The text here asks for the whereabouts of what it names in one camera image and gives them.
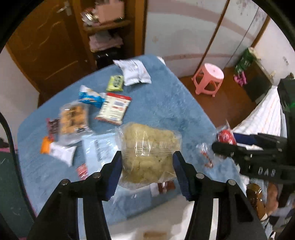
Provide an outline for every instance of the pink object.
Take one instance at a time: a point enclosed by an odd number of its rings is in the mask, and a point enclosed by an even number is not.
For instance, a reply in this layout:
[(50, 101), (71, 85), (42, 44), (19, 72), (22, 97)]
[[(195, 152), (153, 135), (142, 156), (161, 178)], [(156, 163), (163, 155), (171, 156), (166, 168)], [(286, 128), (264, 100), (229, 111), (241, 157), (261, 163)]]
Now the pink object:
[[(203, 75), (203, 78), (198, 84), (196, 81), (196, 77), (199, 75)], [(217, 93), (218, 89), (220, 88), (222, 84), (223, 78), (224, 78), (223, 71), (219, 67), (211, 63), (205, 63), (199, 68), (199, 70), (196, 72), (196, 74), (192, 78), (192, 81), (194, 82), (196, 86), (196, 94), (199, 95), (200, 93), (205, 93), (215, 97), (215, 94)], [(214, 91), (205, 90), (205, 87), (208, 84), (213, 84), (215, 87), (215, 90)]]
[(98, 51), (106, 50), (108, 48), (120, 47), (121, 45), (123, 45), (123, 40), (119, 37), (119, 35), (114, 34), (113, 37), (108, 37), (104, 33), (105, 32), (99, 32), (95, 35), (89, 36), (89, 47), (91, 52), (95, 53)]
[(241, 75), (234, 75), (234, 81), (239, 84), (241, 87), (243, 85), (246, 85), (247, 84), (247, 80), (246, 80), (246, 77), (245, 77), (245, 74), (244, 74), (244, 71), (242, 71)]
[(10, 148), (8, 148), (8, 147), (0, 148), (0, 152), (10, 153)]
[(119, 18), (124, 19), (124, 2), (109, 0), (107, 4), (96, 5), (94, 12), (98, 15), (100, 23), (114, 21)]

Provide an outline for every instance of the food label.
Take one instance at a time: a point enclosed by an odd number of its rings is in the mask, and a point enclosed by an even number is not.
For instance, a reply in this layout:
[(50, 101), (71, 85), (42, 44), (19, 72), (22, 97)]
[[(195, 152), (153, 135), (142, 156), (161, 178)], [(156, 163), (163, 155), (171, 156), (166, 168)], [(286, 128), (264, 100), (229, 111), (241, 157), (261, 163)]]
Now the food label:
[(96, 119), (121, 125), (122, 118), (131, 100), (132, 98), (127, 96), (107, 93)]

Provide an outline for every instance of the wooden shelf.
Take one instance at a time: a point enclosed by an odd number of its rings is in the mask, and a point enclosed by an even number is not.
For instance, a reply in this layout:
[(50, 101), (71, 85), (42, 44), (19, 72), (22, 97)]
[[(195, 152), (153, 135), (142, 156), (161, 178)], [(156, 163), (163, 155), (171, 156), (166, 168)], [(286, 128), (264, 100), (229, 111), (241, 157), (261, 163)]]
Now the wooden shelf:
[(87, 34), (95, 34), (97, 32), (104, 31), (104, 30), (114, 29), (118, 27), (125, 27), (129, 25), (130, 23), (131, 23), (130, 20), (122, 20), (120, 22), (110, 22), (110, 23), (102, 24), (100, 26), (83, 26), (83, 30)]

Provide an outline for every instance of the striped bedsheet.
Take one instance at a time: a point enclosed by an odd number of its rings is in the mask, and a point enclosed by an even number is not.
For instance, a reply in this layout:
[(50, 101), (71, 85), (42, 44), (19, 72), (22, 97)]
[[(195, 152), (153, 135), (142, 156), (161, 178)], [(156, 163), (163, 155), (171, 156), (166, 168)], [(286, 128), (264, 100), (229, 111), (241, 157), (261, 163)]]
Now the striped bedsheet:
[(242, 134), (257, 134), (259, 132), (281, 135), (281, 104), (277, 86), (272, 86), (264, 99), (251, 114), (233, 129), (233, 132)]

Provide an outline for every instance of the tiled floor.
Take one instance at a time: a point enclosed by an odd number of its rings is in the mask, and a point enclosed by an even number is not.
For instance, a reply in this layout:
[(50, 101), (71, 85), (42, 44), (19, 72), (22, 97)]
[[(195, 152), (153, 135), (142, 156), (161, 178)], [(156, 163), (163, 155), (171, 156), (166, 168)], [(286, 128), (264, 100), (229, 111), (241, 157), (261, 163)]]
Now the tiled floor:
[(215, 97), (206, 94), (196, 95), (192, 76), (180, 78), (180, 81), (216, 127), (224, 125), (227, 120), (231, 128), (234, 128), (254, 110), (256, 103), (251, 102), (245, 90), (233, 80), (233, 68), (225, 68), (223, 72), (224, 80)]

